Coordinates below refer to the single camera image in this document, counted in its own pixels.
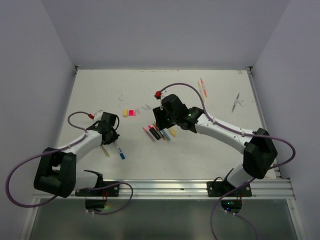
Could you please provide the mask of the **red orange-tipped pen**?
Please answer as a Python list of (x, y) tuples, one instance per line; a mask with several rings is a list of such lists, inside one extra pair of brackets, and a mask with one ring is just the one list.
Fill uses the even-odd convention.
[(153, 123), (152, 125), (153, 125), (153, 127), (155, 128), (155, 130), (158, 132), (158, 134), (161, 136), (161, 138), (162, 138), (164, 141), (166, 141), (166, 140), (164, 139), (163, 135), (160, 133), (160, 130), (159, 130), (159, 128), (156, 126), (156, 124)]

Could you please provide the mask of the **yellow highlighter pen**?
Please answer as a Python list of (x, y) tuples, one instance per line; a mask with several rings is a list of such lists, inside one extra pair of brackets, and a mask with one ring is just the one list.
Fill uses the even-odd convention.
[(170, 134), (172, 135), (172, 136), (176, 136), (176, 132), (175, 132), (175, 130), (171, 127), (171, 128), (169, 128), (169, 132), (170, 132)]

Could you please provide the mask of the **black highlighter body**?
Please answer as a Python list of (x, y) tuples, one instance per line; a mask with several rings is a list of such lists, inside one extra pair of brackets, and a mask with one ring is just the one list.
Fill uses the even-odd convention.
[(153, 126), (148, 125), (148, 129), (149, 129), (150, 133), (154, 136), (154, 138), (156, 140), (160, 140), (161, 139), (161, 136), (158, 134), (158, 132), (156, 131), (156, 129)]

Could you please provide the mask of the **clear blue pen cap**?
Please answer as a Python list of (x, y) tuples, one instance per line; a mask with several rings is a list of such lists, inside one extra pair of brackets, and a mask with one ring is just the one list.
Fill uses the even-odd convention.
[(145, 111), (152, 110), (152, 108), (148, 104), (142, 105), (141, 108)]

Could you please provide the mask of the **pink clear pen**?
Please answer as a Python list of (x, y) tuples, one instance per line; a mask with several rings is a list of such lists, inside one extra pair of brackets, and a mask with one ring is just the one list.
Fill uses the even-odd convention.
[(144, 132), (148, 135), (148, 137), (155, 143), (156, 140), (154, 139), (154, 137), (151, 135), (151, 133), (145, 128), (142, 128), (144, 130)]

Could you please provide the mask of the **pale yellow pen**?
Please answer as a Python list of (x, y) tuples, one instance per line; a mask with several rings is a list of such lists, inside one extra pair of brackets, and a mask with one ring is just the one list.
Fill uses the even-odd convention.
[(106, 157), (110, 157), (110, 154), (107, 152), (107, 150), (105, 149), (105, 147), (103, 145), (100, 146), (100, 148), (102, 149), (103, 153), (105, 154)]

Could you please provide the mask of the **yellow highlighter cap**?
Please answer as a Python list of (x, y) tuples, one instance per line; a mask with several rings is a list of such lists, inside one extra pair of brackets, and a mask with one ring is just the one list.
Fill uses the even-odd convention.
[(129, 115), (129, 112), (127, 109), (124, 109), (122, 112), (123, 117), (127, 117)]

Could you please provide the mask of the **pink highlighter cap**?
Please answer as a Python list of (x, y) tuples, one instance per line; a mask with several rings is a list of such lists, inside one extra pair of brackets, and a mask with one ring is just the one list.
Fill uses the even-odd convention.
[(136, 111), (134, 109), (129, 109), (128, 110), (128, 116), (129, 117), (134, 117), (136, 116)]

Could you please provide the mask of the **blue capped white pen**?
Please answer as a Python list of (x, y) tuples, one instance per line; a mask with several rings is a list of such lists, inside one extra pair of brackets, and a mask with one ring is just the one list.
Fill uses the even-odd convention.
[(114, 142), (114, 146), (115, 146), (115, 148), (116, 148), (116, 150), (117, 150), (118, 154), (120, 155), (121, 159), (122, 159), (122, 160), (125, 160), (125, 159), (126, 159), (126, 157), (125, 157), (125, 155), (124, 155), (124, 153), (123, 153), (122, 149), (120, 148), (119, 144), (118, 144), (116, 141)]

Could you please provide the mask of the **green clear pen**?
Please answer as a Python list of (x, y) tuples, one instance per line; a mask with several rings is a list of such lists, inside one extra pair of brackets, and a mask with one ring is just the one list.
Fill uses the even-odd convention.
[(164, 132), (163, 132), (162, 130), (160, 130), (160, 133), (163, 135), (163, 137), (164, 137), (164, 139), (165, 139), (166, 141), (169, 141), (168, 138), (166, 137), (166, 135), (164, 134)]

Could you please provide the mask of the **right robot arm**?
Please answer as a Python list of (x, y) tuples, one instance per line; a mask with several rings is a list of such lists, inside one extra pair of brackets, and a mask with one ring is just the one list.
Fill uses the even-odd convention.
[(241, 185), (252, 178), (263, 179), (278, 155), (269, 133), (263, 128), (251, 131), (219, 123), (201, 108), (187, 108), (175, 94), (165, 95), (157, 91), (155, 98), (160, 100), (160, 106), (152, 110), (159, 130), (178, 126), (185, 131), (212, 137), (243, 155), (242, 164), (233, 168), (223, 180), (222, 189), (227, 196), (235, 196)]

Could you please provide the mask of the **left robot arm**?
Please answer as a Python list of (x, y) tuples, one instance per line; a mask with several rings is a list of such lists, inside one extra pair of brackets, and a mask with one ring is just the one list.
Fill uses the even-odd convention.
[(87, 190), (92, 196), (103, 193), (103, 175), (93, 170), (80, 171), (77, 163), (88, 153), (119, 138), (116, 114), (103, 112), (84, 134), (61, 148), (46, 148), (33, 181), (36, 190), (67, 198), (73, 191)]

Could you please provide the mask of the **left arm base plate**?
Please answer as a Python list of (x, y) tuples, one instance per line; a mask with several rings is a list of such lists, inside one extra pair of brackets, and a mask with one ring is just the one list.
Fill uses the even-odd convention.
[(118, 197), (120, 182), (103, 181), (97, 186), (98, 190), (81, 189), (75, 191), (76, 197)]

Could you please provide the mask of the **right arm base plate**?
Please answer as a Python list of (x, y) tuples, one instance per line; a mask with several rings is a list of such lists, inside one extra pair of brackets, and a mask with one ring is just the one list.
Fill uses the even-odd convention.
[[(206, 190), (209, 197), (221, 197), (224, 194), (229, 193), (235, 189), (230, 183), (226, 180), (222, 180), (221, 177), (217, 177), (215, 180), (206, 182)], [(229, 193), (227, 197), (251, 197), (252, 190), (250, 185), (242, 187), (237, 191)]]

